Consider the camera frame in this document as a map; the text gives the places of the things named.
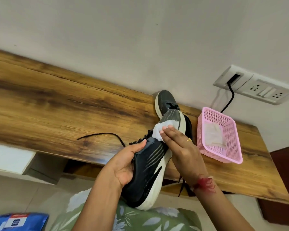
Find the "basket rim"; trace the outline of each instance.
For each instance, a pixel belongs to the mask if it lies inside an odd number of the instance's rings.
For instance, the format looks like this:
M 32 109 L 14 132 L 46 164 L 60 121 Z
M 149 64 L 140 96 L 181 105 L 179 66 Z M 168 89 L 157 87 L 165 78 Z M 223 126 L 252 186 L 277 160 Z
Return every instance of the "basket rim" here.
M 229 118 L 230 121 L 234 124 L 234 129 L 235 129 L 235 132 L 236 132 L 236 134 L 235 134 L 235 140 L 236 140 L 236 143 L 237 143 L 237 150 L 238 150 L 240 159 L 239 159 L 239 160 L 235 160 L 235 159 L 231 159 L 231 158 L 229 158 L 229 157 L 227 157 L 227 156 L 220 155 L 220 154 L 216 154 L 215 152 L 212 152 L 210 149 L 208 149 L 208 148 L 206 147 L 206 145 L 205 145 L 205 143 L 204 143 L 204 138 L 203 138 L 203 137 L 201 137 L 202 146 L 203 146 L 208 152 L 211 152 L 211 153 L 213 153 L 213 154 L 215 154 L 215 155 L 218 155 L 218 156 L 220 156 L 221 158 L 227 159 L 227 160 L 229 160 L 229 161 L 231 161 L 231 162 L 233 162 L 233 163 L 241 164 L 241 163 L 243 162 L 243 156 L 242 156 L 241 145 L 240 145 L 239 136 L 238 136 L 237 125 L 236 125 L 235 121 L 233 120 L 232 117 L 229 117 L 229 116 L 227 116 L 227 115 L 225 115 L 225 114 L 222 114 L 222 113 L 220 113 L 220 112 L 218 112 L 218 111 L 216 111 L 216 110 L 214 110 L 214 109 L 211 109 L 211 108 L 209 108 L 209 107 L 203 107 L 202 110 L 201 110 L 201 114 L 204 114 L 205 110 L 210 110 L 210 111 L 213 111 L 213 112 L 215 112 L 215 113 L 217 113 L 217 114 L 221 114 L 221 115 L 223 115 L 223 116 L 226 116 L 226 117 Z M 201 121 L 201 122 L 202 122 L 202 123 L 201 123 L 201 128 L 202 128 L 202 135 L 203 135 L 203 133 L 204 133 L 204 116 L 202 117 L 202 121 Z

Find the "floor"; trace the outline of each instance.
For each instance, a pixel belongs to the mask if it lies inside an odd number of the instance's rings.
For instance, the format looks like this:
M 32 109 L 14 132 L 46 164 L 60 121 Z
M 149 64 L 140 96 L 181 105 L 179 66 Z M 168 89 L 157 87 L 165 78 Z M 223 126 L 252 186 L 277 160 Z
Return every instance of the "floor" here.
M 9 212 L 44 212 L 50 215 L 48 231 L 68 204 L 69 198 L 93 185 L 93 181 L 84 179 L 62 178 L 58 185 L 52 186 L 20 179 L 0 176 L 0 214 Z M 256 231 L 289 231 L 289 226 L 274 225 L 265 221 L 258 209 L 255 198 L 243 195 L 227 195 L 234 206 L 242 213 Z M 197 212 L 203 231 L 216 230 L 200 202 L 160 194 L 155 207 L 175 207 Z

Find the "pink basket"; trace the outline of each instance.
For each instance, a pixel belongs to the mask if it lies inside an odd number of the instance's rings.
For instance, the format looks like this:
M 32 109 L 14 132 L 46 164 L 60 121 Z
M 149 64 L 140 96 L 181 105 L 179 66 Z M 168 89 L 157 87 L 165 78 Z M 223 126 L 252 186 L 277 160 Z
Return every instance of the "pink basket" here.
M 217 123 L 227 141 L 226 148 L 205 145 L 204 123 Z M 239 136 L 235 121 L 220 112 L 204 107 L 198 117 L 197 146 L 202 154 L 224 163 L 243 162 Z

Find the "shoe sole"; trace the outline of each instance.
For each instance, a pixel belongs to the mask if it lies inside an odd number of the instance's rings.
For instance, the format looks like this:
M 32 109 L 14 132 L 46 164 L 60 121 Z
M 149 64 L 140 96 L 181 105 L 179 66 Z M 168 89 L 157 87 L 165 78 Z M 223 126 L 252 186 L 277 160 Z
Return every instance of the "shoe sole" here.
M 157 99 L 158 99 L 158 95 L 155 98 L 155 111 L 156 111 L 158 117 L 161 119 L 163 116 L 162 116 L 162 113 L 158 107 Z M 179 126 L 179 131 L 182 132 L 183 134 L 185 134 L 185 130 L 186 130 L 185 117 L 181 111 L 179 111 L 179 112 L 180 112 L 180 118 L 181 118 L 181 120 L 183 120 L 183 122 L 181 122 L 181 124 Z M 155 203 L 156 199 L 158 198 L 158 195 L 161 191 L 166 165 L 170 161 L 171 157 L 172 157 L 172 152 L 170 151 L 170 149 L 168 149 L 166 151 L 164 157 L 161 159 L 161 161 L 159 162 L 158 166 L 155 169 L 154 173 L 156 173 L 156 171 L 160 167 L 162 167 L 162 169 L 158 173 L 157 178 L 155 179 L 155 182 L 152 185 L 152 188 L 151 188 L 146 200 L 140 206 L 136 207 L 137 209 L 148 210 L 154 205 L 154 203 Z

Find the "blue plastic bag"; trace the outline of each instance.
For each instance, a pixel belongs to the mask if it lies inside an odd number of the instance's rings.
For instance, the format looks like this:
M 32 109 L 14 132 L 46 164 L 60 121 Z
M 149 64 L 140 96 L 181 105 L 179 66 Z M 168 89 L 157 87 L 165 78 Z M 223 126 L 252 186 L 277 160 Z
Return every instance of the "blue plastic bag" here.
M 44 213 L 15 213 L 0 216 L 0 231 L 41 231 L 49 215 Z

